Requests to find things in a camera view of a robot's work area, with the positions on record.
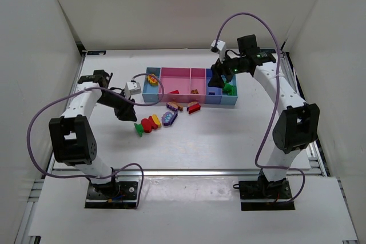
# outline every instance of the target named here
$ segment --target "yellow toy piece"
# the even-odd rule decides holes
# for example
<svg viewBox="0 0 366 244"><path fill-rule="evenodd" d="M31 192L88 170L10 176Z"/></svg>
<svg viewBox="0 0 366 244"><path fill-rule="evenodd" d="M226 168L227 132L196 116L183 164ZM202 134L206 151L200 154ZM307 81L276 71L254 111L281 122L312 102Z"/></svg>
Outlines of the yellow toy piece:
<svg viewBox="0 0 366 244"><path fill-rule="evenodd" d="M154 120L155 124L158 125L158 128L160 128L161 122L160 122L158 116L156 114L153 114L152 116L153 116L153 120Z"/></svg>
<svg viewBox="0 0 366 244"><path fill-rule="evenodd" d="M153 78L151 75L148 75L148 82L150 83L151 86L158 86L158 80L156 80L155 78Z"/></svg>

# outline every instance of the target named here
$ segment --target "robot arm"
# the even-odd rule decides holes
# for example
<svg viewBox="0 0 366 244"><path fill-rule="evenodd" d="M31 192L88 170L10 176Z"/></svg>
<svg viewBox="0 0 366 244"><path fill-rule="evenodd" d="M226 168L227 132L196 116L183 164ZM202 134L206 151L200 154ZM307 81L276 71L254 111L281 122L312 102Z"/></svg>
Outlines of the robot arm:
<svg viewBox="0 0 366 244"><path fill-rule="evenodd" d="M213 47L215 41L212 43L211 49L219 53L219 59L211 67L212 78L208 86L224 88L222 75L229 82L235 74L250 73L275 102L276 59L271 53L260 51L255 35L238 38L237 42L240 57L236 58L227 55L225 42L219 41L217 47ZM297 95L281 73L279 77L280 97L277 108L279 120L273 129L275 147L267 166L290 167L300 151L316 139L319 108L316 104L307 104ZM265 185L266 191L281 185L286 172L281 169L263 169L258 180Z"/></svg>
<svg viewBox="0 0 366 244"><path fill-rule="evenodd" d="M112 74L103 70L94 71L93 75L82 76L76 92L90 87L108 88ZM120 95L130 99L130 96L141 92L140 85L128 82ZM113 94L101 90L89 90L73 98L67 110L59 117L49 122L54 156L57 162L73 166L86 175L104 177L113 170L97 156L97 142L89 125L89 118L96 105L100 103L114 109L119 120L136 121L133 105ZM112 197L118 186L114 178L90 179L91 184L100 193Z"/></svg>

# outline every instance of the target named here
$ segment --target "wooden toy piece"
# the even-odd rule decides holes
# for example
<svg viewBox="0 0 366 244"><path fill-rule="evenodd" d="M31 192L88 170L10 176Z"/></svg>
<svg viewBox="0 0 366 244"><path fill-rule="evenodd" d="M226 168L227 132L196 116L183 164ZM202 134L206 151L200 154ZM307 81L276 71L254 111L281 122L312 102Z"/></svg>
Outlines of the wooden toy piece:
<svg viewBox="0 0 366 244"><path fill-rule="evenodd" d="M144 118L143 120L141 120L141 125L144 128L144 131L149 134L152 132L153 130L153 125L151 125L150 121L146 118Z"/></svg>
<svg viewBox="0 0 366 244"><path fill-rule="evenodd" d="M173 102L175 105L177 105L179 111L183 111L183 106L178 104L177 102Z"/></svg>
<svg viewBox="0 0 366 244"><path fill-rule="evenodd" d="M152 86L158 86L158 80L156 80L155 78L153 78L151 75L148 75L148 77L147 77L147 79L148 79L148 82L150 83L150 85L152 85Z"/></svg>
<svg viewBox="0 0 366 244"><path fill-rule="evenodd" d="M167 127L173 124L174 120L176 120L178 116L178 112L175 111L174 113L171 113L167 111L161 118L162 124Z"/></svg>
<svg viewBox="0 0 366 244"><path fill-rule="evenodd" d="M198 102L196 102L196 101L193 101L191 103L188 103L188 105L187 105L187 111L188 111L189 107L191 107L193 105L196 105L196 104L198 104Z"/></svg>
<svg viewBox="0 0 366 244"><path fill-rule="evenodd" d="M153 120L154 120L155 124L158 126L158 128L160 128L161 127L161 122L160 122L158 116L156 114L153 114L152 117L153 117Z"/></svg>
<svg viewBox="0 0 366 244"><path fill-rule="evenodd" d="M172 111L177 111L178 110L178 106L174 102L168 102L166 104L166 107L168 109L171 109Z"/></svg>
<svg viewBox="0 0 366 244"><path fill-rule="evenodd" d="M133 123L133 125L135 125L136 132L141 137L142 133L144 132L144 128L142 127L141 124Z"/></svg>
<svg viewBox="0 0 366 244"><path fill-rule="evenodd" d="M188 114L195 113L196 111L199 111L199 110L201 110L200 104L193 105L193 106L189 107Z"/></svg>
<svg viewBox="0 0 366 244"><path fill-rule="evenodd" d="M151 124L151 126L153 127L154 130L158 129L158 125L155 123L152 116L149 116L149 122L150 122L150 124Z"/></svg>

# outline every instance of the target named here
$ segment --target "black mounting plate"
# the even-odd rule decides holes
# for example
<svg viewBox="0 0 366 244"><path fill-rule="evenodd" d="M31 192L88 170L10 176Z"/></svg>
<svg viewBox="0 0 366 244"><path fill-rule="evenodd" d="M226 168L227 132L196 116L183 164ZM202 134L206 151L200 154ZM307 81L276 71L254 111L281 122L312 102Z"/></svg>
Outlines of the black mounting plate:
<svg viewBox="0 0 366 244"><path fill-rule="evenodd" d="M108 202L109 197L94 191L89 183L85 199L85 208L88 209L134 209L137 202L138 181L118 181L116 184L124 194L123 200Z"/></svg>
<svg viewBox="0 0 366 244"><path fill-rule="evenodd" d="M277 196L278 200L292 198L287 179L283 181L276 194L270 197L263 195L262 190L258 186L258 181L239 181L239 191L242 211L288 211L295 209L293 202L274 203Z"/></svg>

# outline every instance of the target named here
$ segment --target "table surface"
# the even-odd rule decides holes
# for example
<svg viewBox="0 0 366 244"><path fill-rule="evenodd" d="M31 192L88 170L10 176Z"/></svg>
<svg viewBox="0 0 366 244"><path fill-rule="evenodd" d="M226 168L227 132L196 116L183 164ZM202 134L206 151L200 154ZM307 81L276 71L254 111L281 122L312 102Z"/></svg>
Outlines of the table surface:
<svg viewBox="0 0 366 244"><path fill-rule="evenodd" d="M137 210L84 209L88 181L46 178L41 243L338 243L356 240L337 179L309 176L295 211L240 210L236 177L148 177ZM301 177L289 177L296 192Z"/></svg>
<svg viewBox="0 0 366 244"><path fill-rule="evenodd" d="M81 75L104 69L113 73L110 87L124 87L131 77L147 67L210 68L217 55L208 50L117 50L106 55L87 55ZM97 105L90 125L97 140L98 155L109 166L137 162L144 169L256 169L254 158L269 122L273 103L250 74L238 74L236 106L203 105L199 112L178 114L172 127L163 127L139 137L133 122L121 122L114 111ZM144 78L137 79L141 86ZM143 102L142 95L135 95ZM168 109L135 106L138 122L152 114L159 117ZM274 143L272 135L264 146L260 163L266 164ZM306 151L292 167L310 169ZM55 163L55 169L69 169Z"/></svg>

